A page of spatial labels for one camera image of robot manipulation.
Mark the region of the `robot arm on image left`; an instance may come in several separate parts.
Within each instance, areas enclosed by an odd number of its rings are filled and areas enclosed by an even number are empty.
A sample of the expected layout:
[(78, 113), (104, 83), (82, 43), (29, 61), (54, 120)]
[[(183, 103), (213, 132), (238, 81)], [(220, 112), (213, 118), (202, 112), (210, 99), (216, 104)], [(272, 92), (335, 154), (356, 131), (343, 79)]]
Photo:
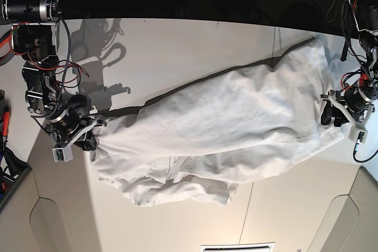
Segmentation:
[(101, 122), (89, 113), (82, 94), (64, 95), (70, 68), (84, 71), (67, 58), (58, 57), (58, 29), (65, 23), (58, 10), (59, 0), (2, 0), (2, 14), (12, 25), (10, 50), (22, 57), (22, 76), (27, 85), (25, 100), (33, 120), (46, 120), (42, 130), (59, 154), (75, 145), (94, 151), (97, 143), (93, 128)]

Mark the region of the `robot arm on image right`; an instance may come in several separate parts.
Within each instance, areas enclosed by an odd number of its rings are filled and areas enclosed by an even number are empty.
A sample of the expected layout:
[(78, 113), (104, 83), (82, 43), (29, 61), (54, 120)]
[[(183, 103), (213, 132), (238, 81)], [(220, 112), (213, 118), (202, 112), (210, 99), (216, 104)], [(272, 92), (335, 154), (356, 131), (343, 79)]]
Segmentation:
[(377, 100), (377, 0), (343, 0), (340, 26), (344, 37), (341, 60), (351, 54), (359, 69), (345, 73), (340, 90), (321, 97), (326, 102), (321, 124), (340, 127), (363, 123)]

